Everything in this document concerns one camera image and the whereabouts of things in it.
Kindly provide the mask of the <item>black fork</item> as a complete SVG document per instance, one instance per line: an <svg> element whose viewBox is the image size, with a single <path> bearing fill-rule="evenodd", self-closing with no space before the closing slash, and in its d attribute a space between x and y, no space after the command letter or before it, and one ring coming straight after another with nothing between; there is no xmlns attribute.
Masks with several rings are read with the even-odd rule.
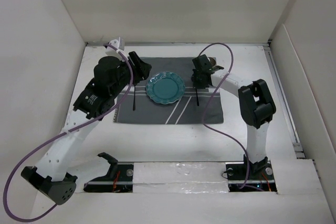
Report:
<svg viewBox="0 0 336 224"><path fill-rule="evenodd" d="M198 97L198 90L197 90L197 88L195 88L195 93L196 93L196 104L197 104L197 106L199 106L199 105L200 105L200 102L199 102L199 97Z"/></svg>

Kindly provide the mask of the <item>teal scalloped plate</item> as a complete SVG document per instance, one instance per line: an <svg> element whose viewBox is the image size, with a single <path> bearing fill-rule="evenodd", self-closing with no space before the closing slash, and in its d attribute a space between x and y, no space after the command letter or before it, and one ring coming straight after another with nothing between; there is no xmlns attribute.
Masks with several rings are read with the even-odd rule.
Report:
<svg viewBox="0 0 336 224"><path fill-rule="evenodd" d="M146 94L154 103L167 105L179 101L185 92L183 79L174 72L153 75L145 86Z"/></svg>

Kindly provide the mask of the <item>black spoon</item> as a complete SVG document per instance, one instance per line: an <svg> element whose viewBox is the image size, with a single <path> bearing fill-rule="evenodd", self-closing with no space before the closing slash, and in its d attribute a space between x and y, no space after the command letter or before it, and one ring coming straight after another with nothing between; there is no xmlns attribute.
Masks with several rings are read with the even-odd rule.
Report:
<svg viewBox="0 0 336 224"><path fill-rule="evenodd" d="M134 85L134 89L133 89L133 107L132 110L135 111L136 110L136 86Z"/></svg>

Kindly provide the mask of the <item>grey striped cloth placemat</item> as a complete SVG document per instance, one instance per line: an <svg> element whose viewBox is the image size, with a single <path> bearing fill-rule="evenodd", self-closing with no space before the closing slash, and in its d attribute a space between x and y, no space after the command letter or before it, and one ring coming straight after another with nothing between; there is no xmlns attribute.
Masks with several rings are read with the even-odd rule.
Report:
<svg viewBox="0 0 336 224"><path fill-rule="evenodd" d="M185 83L183 97L172 104L154 103L146 94L147 81L136 86L136 110L133 111L133 89L128 97L114 111L114 123L122 124L201 124L202 114L211 97L212 89L198 90L199 106L196 104L196 93L192 86L191 75L194 65L190 57L177 58L143 58L152 66L150 77L169 71L178 74Z"/></svg>

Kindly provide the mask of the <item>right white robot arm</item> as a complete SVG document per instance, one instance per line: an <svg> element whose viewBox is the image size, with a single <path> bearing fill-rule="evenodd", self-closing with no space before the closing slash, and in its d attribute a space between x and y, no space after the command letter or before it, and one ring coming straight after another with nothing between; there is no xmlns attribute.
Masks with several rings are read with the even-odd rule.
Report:
<svg viewBox="0 0 336 224"><path fill-rule="evenodd" d="M205 89L212 86L238 98L240 114L247 125L247 153L244 155L243 173L247 178L256 178L268 162L267 131L276 112L266 81L242 79L221 66L213 67L206 55L198 56L192 62L194 64L191 77L193 87Z"/></svg>

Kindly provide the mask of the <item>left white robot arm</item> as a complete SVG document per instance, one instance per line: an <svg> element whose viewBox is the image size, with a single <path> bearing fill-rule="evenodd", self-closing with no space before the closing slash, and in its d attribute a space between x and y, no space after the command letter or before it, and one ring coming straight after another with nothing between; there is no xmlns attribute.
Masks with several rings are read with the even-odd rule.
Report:
<svg viewBox="0 0 336 224"><path fill-rule="evenodd" d="M93 78L74 102L61 137L34 166L24 167L22 178L57 205L70 199L80 181L114 179L118 161L105 152L98 154L93 165L85 169L70 167L70 164L89 133L113 108L121 91L129 84L146 80L151 69L134 51L126 61L113 56L102 57L93 69Z"/></svg>

